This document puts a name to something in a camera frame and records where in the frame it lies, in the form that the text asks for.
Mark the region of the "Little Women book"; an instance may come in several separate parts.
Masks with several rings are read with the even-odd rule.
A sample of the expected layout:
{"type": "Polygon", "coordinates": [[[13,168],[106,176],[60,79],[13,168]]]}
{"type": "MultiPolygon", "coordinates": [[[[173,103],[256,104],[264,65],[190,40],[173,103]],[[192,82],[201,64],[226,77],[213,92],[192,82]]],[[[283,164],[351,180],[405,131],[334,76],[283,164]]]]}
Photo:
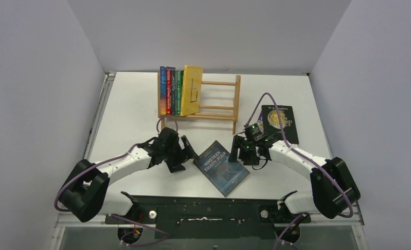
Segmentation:
{"type": "Polygon", "coordinates": [[[176,69],[171,70],[171,114],[176,115],[176,69]]]}

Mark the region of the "yellow Little Prince book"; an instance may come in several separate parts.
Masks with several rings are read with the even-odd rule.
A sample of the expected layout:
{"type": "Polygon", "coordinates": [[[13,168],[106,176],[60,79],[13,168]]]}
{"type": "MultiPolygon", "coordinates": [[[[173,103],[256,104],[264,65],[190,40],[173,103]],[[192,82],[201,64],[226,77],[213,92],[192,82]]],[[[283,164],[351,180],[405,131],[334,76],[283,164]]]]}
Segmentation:
{"type": "Polygon", "coordinates": [[[202,67],[192,65],[184,66],[180,116],[192,115],[199,112],[202,76],[202,67]]]}

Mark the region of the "blue Jane Eyre book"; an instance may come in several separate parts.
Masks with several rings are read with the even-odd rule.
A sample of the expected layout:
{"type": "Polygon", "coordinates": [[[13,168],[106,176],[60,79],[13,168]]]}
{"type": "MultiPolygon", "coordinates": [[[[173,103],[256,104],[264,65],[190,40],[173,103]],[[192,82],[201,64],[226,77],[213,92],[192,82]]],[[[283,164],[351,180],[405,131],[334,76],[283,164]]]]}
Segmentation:
{"type": "Polygon", "coordinates": [[[165,66],[160,66],[160,94],[159,94],[159,108],[160,115],[164,116],[167,114],[167,70],[165,66]]]}

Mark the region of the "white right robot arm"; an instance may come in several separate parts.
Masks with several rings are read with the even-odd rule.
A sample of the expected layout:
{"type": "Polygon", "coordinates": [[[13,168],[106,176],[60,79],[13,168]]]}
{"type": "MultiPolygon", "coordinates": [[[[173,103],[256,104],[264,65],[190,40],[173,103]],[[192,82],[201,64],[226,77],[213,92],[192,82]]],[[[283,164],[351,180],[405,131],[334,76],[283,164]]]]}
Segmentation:
{"type": "Polygon", "coordinates": [[[298,214],[320,213],[328,219],[351,218],[360,191],[345,163],[308,153],[282,138],[282,133],[266,135],[257,124],[234,135],[229,161],[255,166],[261,158],[282,164],[309,180],[310,191],[293,191],[279,200],[277,214],[291,222],[298,214]]]}

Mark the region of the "green 104-Storey Treehouse book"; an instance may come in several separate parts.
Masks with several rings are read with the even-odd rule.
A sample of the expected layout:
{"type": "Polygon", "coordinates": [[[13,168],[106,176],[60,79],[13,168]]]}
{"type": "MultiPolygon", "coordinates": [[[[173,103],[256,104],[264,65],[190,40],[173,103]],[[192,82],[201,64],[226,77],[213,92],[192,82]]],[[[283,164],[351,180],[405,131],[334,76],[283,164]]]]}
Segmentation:
{"type": "Polygon", "coordinates": [[[182,100],[182,85],[183,85],[183,70],[176,71],[176,116],[181,115],[181,100],[182,100]]]}

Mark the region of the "dark blue bottom book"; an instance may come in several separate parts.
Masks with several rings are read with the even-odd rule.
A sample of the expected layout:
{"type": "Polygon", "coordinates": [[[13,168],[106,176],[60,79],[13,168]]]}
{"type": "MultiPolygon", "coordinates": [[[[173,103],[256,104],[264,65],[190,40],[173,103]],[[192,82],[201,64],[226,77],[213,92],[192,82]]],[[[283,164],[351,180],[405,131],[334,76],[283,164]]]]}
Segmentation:
{"type": "Polygon", "coordinates": [[[214,141],[193,160],[194,165],[225,197],[250,174],[240,162],[230,162],[229,156],[229,151],[214,141]]]}

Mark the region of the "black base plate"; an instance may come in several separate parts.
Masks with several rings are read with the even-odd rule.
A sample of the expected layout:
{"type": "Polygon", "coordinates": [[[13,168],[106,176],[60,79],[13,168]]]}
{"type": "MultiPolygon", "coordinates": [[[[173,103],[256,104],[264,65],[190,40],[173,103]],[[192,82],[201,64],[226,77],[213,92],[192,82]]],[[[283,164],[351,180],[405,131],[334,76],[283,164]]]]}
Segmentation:
{"type": "Polygon", "coordinates": [[[106,224],[119,224],[118,237],[136,246],[143,225],[152,227],[155,239],[238,239],[254,237],[273,240],[281,236],[295,243],[300,224],[309,215],[293,215],[274,199],[230,199],[137,196],[126,215],[105,217],[106,224]]]}

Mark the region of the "red 13-Storey Treehouse book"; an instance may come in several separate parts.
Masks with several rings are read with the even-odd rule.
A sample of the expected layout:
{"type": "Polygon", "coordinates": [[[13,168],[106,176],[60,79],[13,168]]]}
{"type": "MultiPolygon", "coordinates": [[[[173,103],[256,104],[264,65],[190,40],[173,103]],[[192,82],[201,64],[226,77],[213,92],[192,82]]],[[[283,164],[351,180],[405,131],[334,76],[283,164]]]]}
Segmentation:
{"type": "Polygon", "coordinates": [[[166,67],[166,112],[172,114],[171,95],[172,95],[172,67],[166,67]]]}

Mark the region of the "black Moon and Sixpence book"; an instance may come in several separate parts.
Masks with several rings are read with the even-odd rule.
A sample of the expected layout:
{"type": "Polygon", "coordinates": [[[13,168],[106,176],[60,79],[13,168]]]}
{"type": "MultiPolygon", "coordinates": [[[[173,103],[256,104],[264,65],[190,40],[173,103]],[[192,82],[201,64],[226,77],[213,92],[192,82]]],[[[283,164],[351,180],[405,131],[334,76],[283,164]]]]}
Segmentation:
{"type": "Polygon", "coordinates": [[[286,136],[290,144],[299,145],[296,121],[292,106],[278,105],[279,114],[274,105],[261,106],[261,118],[264,133],[267,135],[279,134],[282,138],[281,131],[286,136]]]}

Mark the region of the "purple Treehouse book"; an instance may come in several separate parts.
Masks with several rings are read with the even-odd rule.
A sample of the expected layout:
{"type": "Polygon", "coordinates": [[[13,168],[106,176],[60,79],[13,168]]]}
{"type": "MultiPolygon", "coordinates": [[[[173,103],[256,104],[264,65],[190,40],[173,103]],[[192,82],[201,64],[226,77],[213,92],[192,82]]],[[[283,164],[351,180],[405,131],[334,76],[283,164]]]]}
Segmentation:
{"type": "Polygon", "coordinates": [[[265,132],[265,130],[264,130],[264,122],[263,122],[263,112],[261,111],[260,112],[260,114],[259,114],[259,117],[258,117],[258,119],[257,119],[257,125],[258,125],[258,127],[259,127],[259,129],[260,129],[260,131],[262,132],[262,133],[264,133],[265,132]]]}

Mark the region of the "wooden book rack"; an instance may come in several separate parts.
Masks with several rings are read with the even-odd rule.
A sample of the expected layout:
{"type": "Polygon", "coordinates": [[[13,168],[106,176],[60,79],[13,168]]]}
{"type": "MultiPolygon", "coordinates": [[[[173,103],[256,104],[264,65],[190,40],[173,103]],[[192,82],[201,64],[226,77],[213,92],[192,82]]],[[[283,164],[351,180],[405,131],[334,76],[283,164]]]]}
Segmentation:
{"type": "Polygon", "coordinates": [[[234,97],[232,99],[233,104],[231,106],[219,106],[219,105],[200,105],[200,111],[187,115],[187,116],[172,116],[163,115],[159,108],[157,109],[157,115],[159,120],[157,121],[157,131],[160,131],[165,127],[165,118],[171,118],[172,120],[182,119],[201,119],[201,120],[217,120],[217,121],[231,121],[232,122],[232,134],[236,133],[236,125],[239,118],[239,99],[240,99],[240,87],[241,76],[236,75],[233,82],[229,81],[203,81],[202,85],[211,86],[231,86],[234,87],[234,97]]]}

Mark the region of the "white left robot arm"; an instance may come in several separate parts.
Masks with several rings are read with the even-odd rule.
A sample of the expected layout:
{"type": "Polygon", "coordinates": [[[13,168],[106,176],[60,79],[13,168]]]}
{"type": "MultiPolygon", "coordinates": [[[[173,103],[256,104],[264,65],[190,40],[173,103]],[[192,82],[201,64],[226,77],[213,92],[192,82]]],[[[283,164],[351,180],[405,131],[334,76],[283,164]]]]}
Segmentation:
{"type": "Polygon", "coordinates": [[[138,200],[126,191],[109,194],[109,186],[161,163],[170,173],[183,171],[183,164],[197,157],[186,136],[164,128],[158,136],[132,145],[122,155],[98,163],[80,160],[58,191],[54,208],[74,214],[81,222],[99,214],[115,214],[125,223],[133,223],[139,216],[138,200]]]}

